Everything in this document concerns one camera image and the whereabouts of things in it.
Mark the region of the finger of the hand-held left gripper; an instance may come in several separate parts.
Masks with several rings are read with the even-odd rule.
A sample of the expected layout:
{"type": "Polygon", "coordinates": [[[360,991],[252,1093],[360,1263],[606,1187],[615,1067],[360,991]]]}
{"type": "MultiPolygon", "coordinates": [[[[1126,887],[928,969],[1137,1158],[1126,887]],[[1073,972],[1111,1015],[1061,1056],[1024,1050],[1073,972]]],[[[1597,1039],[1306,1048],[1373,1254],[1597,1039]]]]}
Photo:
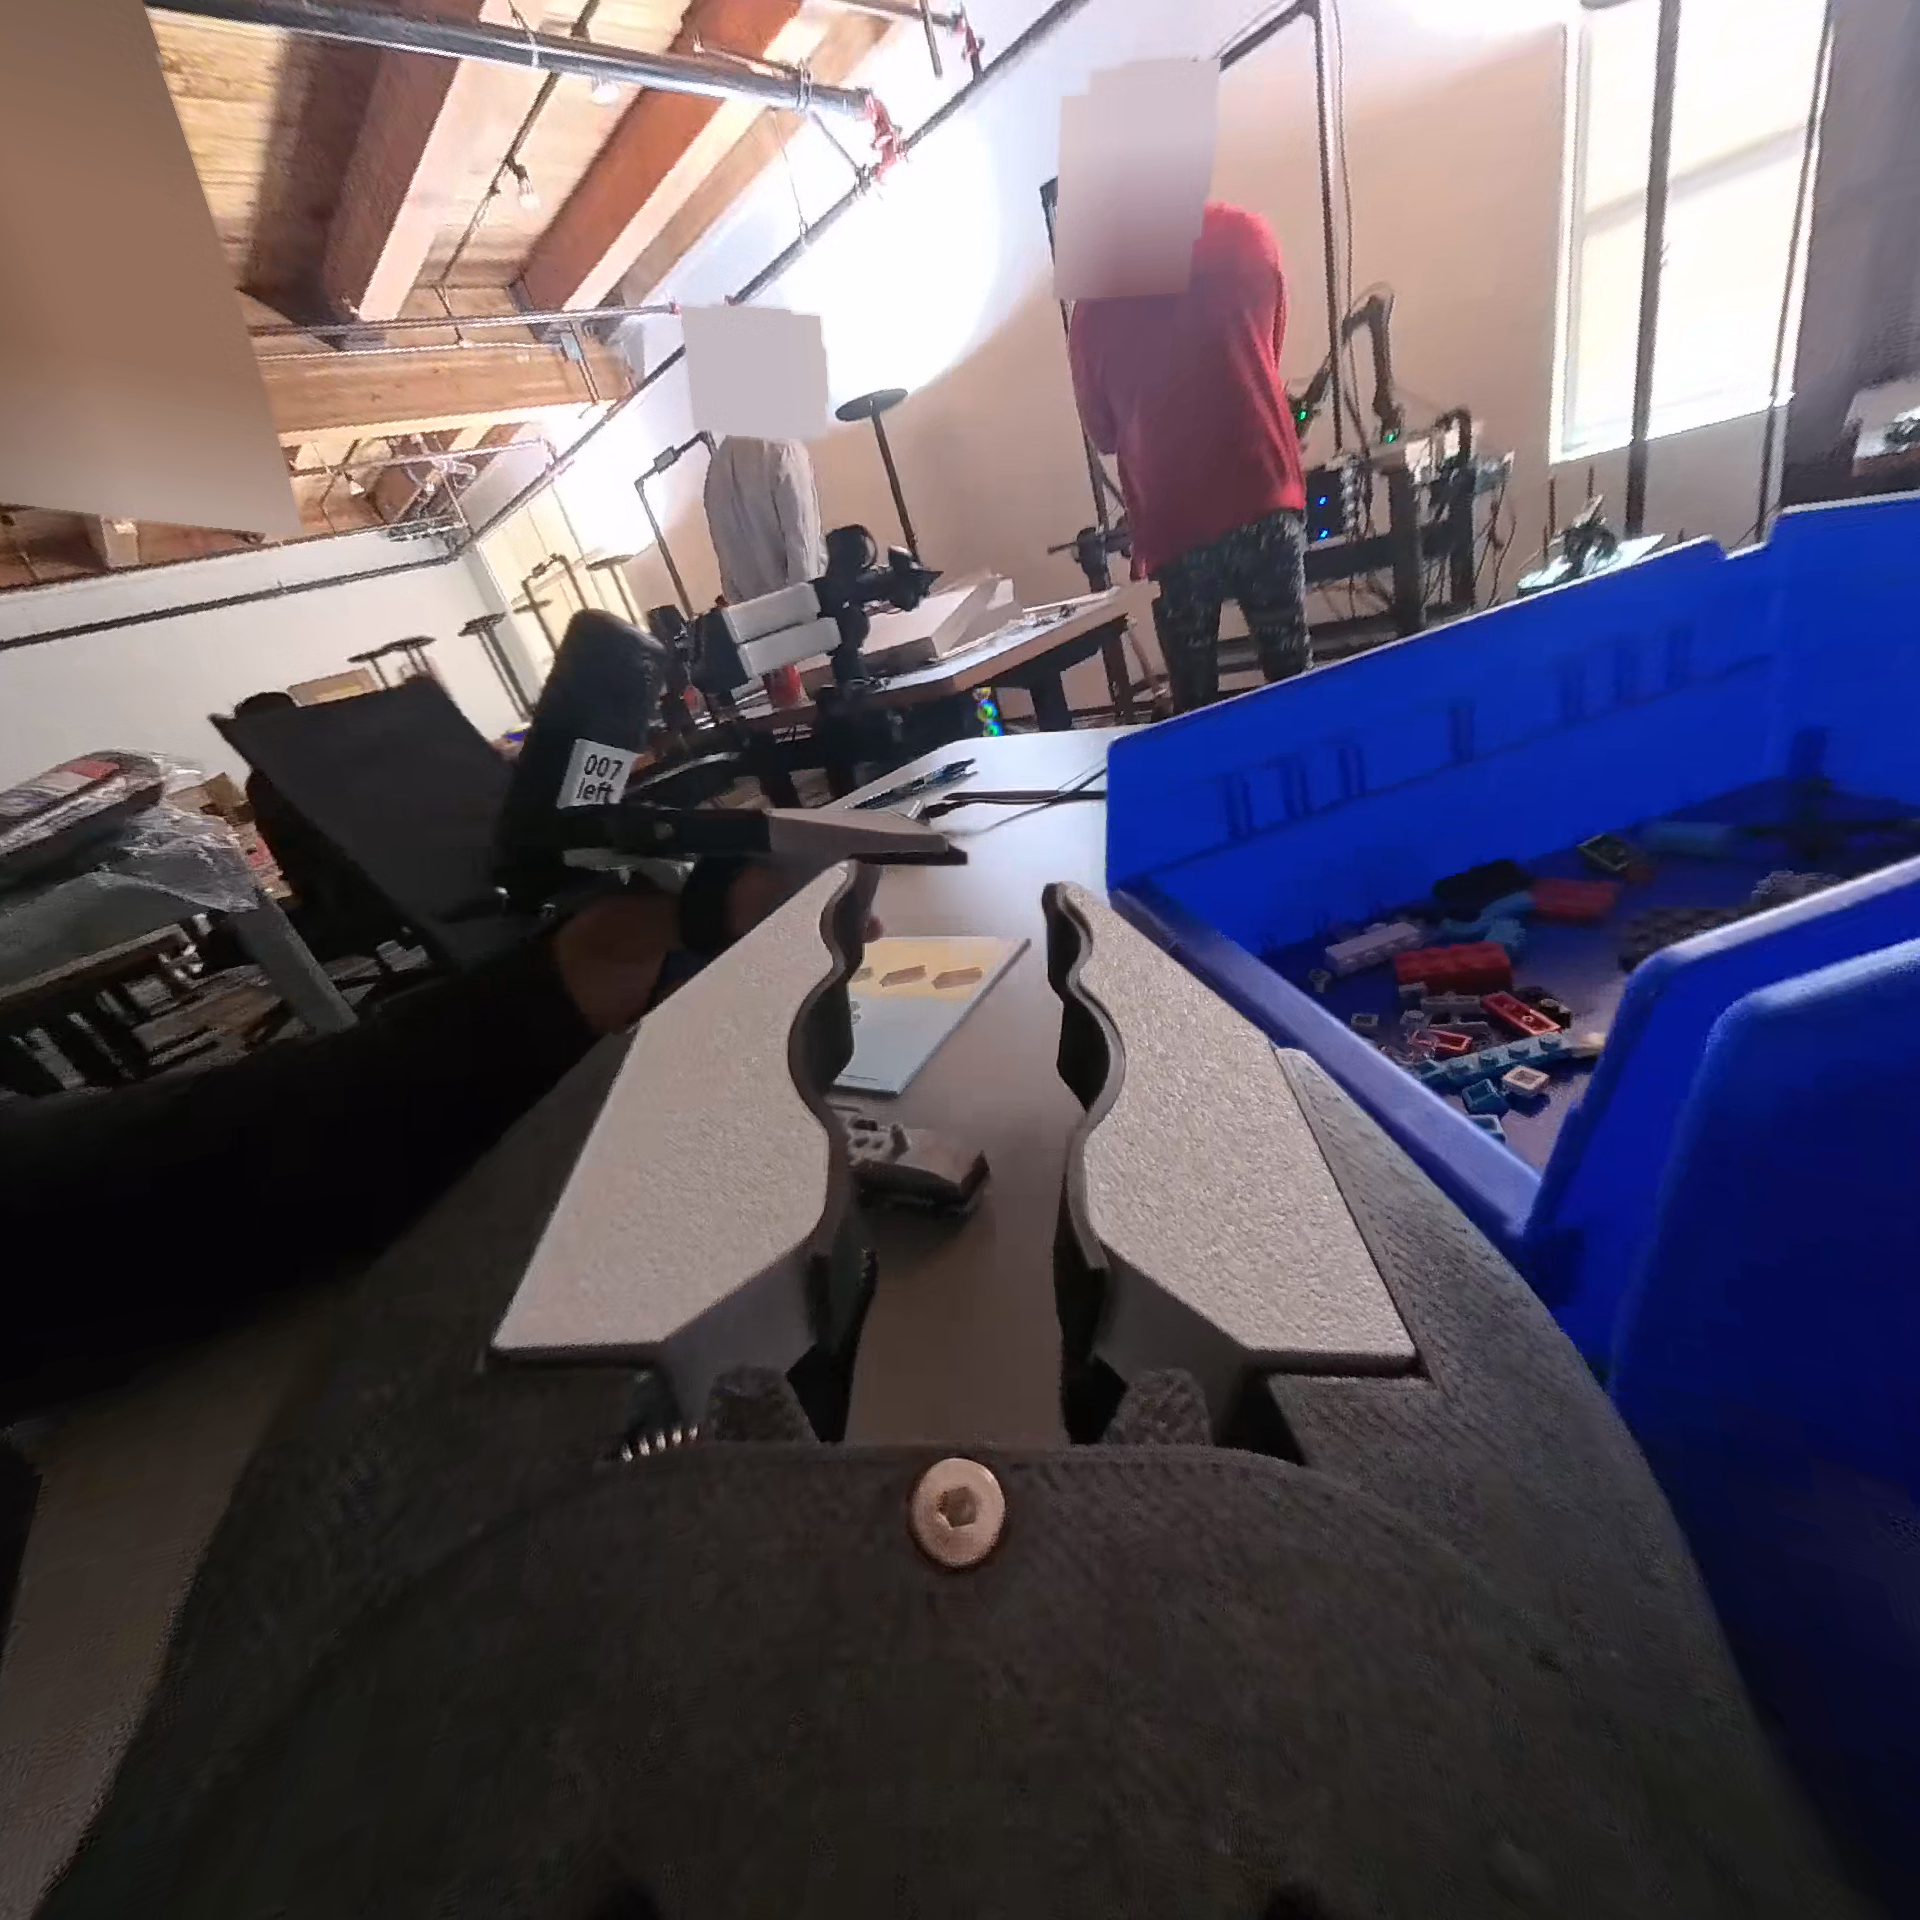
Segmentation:
{"type": "Polygon", "coordinates": [[[826,869],[852,860],[882,869],[967,867],[971,854],[936,826],[878,810],[619,806],[619,852],[754,860],[826,869]]]}

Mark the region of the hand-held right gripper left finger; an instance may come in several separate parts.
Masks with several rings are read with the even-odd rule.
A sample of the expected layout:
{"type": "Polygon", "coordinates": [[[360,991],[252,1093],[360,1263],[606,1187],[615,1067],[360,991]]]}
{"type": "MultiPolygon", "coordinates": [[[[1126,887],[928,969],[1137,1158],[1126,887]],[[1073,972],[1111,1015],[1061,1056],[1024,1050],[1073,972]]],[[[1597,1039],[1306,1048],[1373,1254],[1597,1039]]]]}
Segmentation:
{"type": "Polygon", "coordinates": [[[830,867],[639,1022],[497,1363],[634,1374],[650,1426],[769,1371],[823,1441],[845,1437],[876,1258],[828,1097],[874,889],[871,869],[830,867]]]}

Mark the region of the light blue instruction booklet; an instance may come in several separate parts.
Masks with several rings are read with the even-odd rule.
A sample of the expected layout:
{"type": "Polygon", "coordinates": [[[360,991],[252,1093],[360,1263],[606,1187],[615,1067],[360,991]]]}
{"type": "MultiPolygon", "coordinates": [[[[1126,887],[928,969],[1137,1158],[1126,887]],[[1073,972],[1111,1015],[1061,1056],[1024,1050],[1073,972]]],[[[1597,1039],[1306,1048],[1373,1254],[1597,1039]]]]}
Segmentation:
{"type": "Polygon", "coordinates": [[[852,1061],[834,1089],[897,1098],[986,1000],[1030,939],[884,935],[850,978],[852,1061]]]}

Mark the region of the black toy brick model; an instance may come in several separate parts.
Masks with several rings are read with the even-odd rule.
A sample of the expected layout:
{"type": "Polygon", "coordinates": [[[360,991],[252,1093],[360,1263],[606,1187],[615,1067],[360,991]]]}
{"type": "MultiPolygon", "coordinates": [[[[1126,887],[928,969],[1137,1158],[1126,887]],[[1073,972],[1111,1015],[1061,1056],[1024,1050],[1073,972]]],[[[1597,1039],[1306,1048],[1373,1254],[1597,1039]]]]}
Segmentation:
{"type": "Polygon", "coordinates": [[[965,1215],[989,1184],[986,1154],[947,1135],[863,1108],[836,1106],[834,1115],[850,1158],[852,1187],[869,1206],[965,1215]]]}

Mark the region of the pile of toy bricks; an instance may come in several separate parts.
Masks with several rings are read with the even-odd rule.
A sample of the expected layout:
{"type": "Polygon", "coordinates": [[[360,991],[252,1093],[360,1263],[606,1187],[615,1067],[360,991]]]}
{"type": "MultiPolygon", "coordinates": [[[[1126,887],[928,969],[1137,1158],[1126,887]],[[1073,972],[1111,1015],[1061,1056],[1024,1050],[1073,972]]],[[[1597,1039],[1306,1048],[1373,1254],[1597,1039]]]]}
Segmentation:
{"type": "Polygon", "coordinates": [[[1917,858],[1917,806],[1813,787],[1637,823],[1432,885],[1265,956],[1456,1113],[1545,1167],[1656,956],[1917,858]]]}

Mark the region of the blue plastic bin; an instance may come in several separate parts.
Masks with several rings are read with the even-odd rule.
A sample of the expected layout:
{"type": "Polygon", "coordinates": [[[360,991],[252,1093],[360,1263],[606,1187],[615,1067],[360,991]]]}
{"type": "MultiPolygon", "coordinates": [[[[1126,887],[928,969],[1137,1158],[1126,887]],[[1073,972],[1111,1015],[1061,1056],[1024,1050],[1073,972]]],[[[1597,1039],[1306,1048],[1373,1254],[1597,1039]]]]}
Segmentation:
{"type": "Polygon", "coordinates": [[[1789,1769],[1917,1917],[1917,861],[1632,972],[1530,1219],[1789,1769]]]}
{"type": "Polygon", "coordinates": [[[1108,889],[1274,1037],[1315,1056],[1550,1293],[1632,1269],[1708,1032],[1769,978],[1917,939],[1917,869],[1654,967],[1537,1174],[1261,954],[1489,860],[1573,850],[1750,789],[1917,806],[1919,508],[1795,510],[1134,732],[1108,773],[1108,889]]]}

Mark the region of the person's left hand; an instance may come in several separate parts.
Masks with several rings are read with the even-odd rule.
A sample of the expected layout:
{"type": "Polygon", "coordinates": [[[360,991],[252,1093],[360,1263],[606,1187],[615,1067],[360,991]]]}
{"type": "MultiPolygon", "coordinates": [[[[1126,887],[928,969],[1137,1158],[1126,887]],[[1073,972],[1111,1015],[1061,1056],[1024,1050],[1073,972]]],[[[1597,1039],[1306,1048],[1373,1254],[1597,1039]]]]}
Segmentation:
{"type": "Polygon", "coordinates": [[[652,885],[610,893],[563,922],[550,948],[576,1011],[593,1034],[612,1035],[802,889],[806,878],[756,863],[708,900],[652,885]]]}

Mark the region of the black chair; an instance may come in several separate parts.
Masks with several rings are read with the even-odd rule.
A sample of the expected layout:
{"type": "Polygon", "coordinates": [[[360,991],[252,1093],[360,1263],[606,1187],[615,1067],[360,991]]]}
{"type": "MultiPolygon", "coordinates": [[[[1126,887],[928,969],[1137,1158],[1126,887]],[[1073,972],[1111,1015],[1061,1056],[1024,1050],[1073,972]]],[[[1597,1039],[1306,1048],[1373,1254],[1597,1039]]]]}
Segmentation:
{"type": "Polygon", "coordinates": [[[393,941],[465,974],[534,930],[495,887],[512,765],[434,680],[315,708],[282,695],[212,726],[328,954],[393,941]]]}

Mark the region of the white flat box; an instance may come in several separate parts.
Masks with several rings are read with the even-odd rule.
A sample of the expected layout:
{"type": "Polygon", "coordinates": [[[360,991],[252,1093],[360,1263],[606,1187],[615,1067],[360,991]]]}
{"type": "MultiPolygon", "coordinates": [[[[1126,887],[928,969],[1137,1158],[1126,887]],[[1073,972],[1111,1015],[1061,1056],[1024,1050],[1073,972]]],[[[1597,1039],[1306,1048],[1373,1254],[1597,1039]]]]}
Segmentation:
{"type": "Polygon", "coordinates": [[[1024,611],[1010,578],[980,574],[932,593],[917,610],[874,613],[863,663],[882,676],[930,667],[993,637],[1024,611]]]}

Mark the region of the wooden background table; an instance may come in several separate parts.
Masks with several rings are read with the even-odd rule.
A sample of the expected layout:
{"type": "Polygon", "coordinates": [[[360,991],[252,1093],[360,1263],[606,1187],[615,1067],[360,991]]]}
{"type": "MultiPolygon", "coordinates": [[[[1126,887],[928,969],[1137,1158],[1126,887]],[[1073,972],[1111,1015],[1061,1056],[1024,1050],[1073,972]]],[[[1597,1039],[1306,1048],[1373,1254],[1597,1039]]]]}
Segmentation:
{"type": "Polygon", "coordinates": [[[1074,726],[1069,671],[1100,660],[1132,624],[1150,623],[1156,598],[1154,584],[1132,582],[1034,608],[943,656],[928,639],[882,641],[874,634],[860,656],[854,693],[836,695],[832,669],[813,665],[806,669],[806,702],[747,708],[743,723],[756,734],[815,732],[826,711],[839,708],[854,721],[897,717],[902,737],[943,747],[991,730],[995,715],[982,704],[1017,691],[1039,730],[1063,732],[1074,726]]]}

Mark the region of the grey side table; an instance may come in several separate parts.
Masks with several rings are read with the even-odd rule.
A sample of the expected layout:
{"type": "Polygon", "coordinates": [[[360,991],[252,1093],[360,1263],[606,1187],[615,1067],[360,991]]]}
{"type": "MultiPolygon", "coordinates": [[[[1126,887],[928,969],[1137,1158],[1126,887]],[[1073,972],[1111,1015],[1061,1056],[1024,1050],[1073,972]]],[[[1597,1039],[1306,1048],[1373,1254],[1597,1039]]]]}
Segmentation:
{"type": "Polygon", "coordinates": [[[358,1015],[278,900],[260,882],[247,882],[239,900],[239,910],[204,906],[156,882],[112,872],[17,891],[2,902],[2,987],[77,976],[84,965],[152,945],[208,919],[228,926],[245,958],[312,1034],[354,1030],[358,1015]]]}

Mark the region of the equipment table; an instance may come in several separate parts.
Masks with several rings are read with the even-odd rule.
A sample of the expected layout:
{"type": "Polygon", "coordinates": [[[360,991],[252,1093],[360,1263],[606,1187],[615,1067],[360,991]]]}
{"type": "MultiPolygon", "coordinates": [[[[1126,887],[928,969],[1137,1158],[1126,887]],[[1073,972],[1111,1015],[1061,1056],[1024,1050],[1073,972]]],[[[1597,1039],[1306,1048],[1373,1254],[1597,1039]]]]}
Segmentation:
{"type": "Polygon", "coordinates": [[[1374,623],[1398,639],[1474,613],[1478,510],[1504,508],[1511,469],[1511,454],[1489,454],[1469,408],[1310,467],[1308,587],[1350,598],[1347,628],[1374,623]]]}

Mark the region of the black ceiling pipe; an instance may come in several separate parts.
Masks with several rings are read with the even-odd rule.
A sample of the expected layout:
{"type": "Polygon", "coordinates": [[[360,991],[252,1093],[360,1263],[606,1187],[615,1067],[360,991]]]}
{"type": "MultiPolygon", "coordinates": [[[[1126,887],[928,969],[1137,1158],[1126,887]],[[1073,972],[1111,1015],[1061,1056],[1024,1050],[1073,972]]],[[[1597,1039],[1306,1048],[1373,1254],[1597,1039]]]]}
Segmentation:
{"type": "Polygon", "coordinates": [[[721,52],[643,52],[578,36],[497,28],[445,13],[325,2],[149,2],[154,13],[302,36],[328,45],[473,62],[554,80],[636,86],[708,102],[747,102],[797,115],[826,113],[873,132],[893,124],[884,102],[860,86],[825,84],[797,65],[721,52]]]}

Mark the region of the white hanging panel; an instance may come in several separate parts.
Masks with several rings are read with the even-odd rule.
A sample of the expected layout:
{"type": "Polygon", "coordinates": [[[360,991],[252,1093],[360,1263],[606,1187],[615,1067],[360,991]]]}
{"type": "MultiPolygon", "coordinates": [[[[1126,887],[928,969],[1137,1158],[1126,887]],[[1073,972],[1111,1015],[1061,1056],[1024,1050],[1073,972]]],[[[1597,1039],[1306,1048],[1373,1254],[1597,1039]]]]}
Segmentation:
{"type": "Polygon", "coordinates": [[[143,4],[2,6],[2,497],[302,530],[143,4]]]}

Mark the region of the window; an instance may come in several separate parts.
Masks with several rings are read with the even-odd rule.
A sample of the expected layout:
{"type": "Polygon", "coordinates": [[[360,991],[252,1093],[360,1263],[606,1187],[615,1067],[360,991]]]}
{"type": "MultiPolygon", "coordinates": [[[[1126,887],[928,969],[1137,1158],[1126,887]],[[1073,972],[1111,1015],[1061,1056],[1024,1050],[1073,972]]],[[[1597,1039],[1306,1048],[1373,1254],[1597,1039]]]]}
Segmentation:
{"type": "MultiPolygon", "coordinates": [[[[1685,2],[1674,62],[1650,437],[1789,397],[1824,82],[1821,2],[1685,2]]],[[[1623,450],[1639,369],[1660,6],[1573,36],[1554,450],[1623,450]]]]}

